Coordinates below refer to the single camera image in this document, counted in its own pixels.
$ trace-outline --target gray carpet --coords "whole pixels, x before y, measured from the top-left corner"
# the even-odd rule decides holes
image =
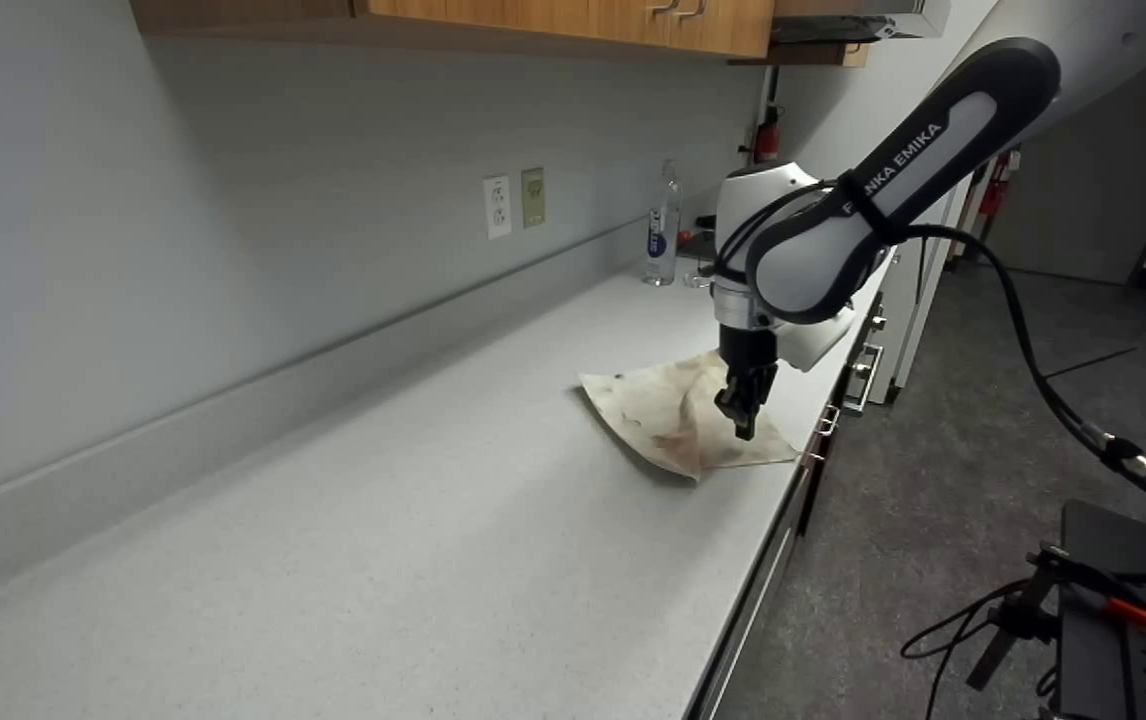
[[[1085,418],[1146,448],[1146,292],[1029,274],[1017,285],[1044,373],[1140,346],[1053,383]],[[923,717],[935,662],[898,658],[911,634],[1030,574],[1025,554],[1058,539],[1068,498],[1146,519],[1146,496],[1041,405],[986,266],[943,276],[910,388],[845,420],[832,456],[721,719]],[[986,637],[953,657],[935,717],[1035,717],[1052,648],[1025,643],[973,692],[963,676]]]

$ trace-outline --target cloth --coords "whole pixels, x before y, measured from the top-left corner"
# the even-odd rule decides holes
[[[702,470],[790,462],[800,452],[763,410],[755,439],[733,436],[715,407],[728,368],[719,352],[618,375],[578,375],[604,423],[659,468],[700,480]]]

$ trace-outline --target plastic bottle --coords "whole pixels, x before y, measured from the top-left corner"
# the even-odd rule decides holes
[[[645,244],[643,281],[664,285],[675,282],[675,232],[678,230],[678,205],[684,191],[675,177],[675,161],[661,165],[657,178],[656,205],[649,210],[649,242]]]

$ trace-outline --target fire extinguisher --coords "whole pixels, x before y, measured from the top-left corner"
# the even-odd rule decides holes
[[[751,158],[759,163],[778,159],[778,118],[782,117],[782,105],[769,105],[764,109],[764,122],[755,131],[755,151]]]

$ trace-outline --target upper cabinet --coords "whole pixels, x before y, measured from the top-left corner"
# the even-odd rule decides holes
[[[774,0],[131,0],[138,26],[221,36],[554,55],[763,58]]]

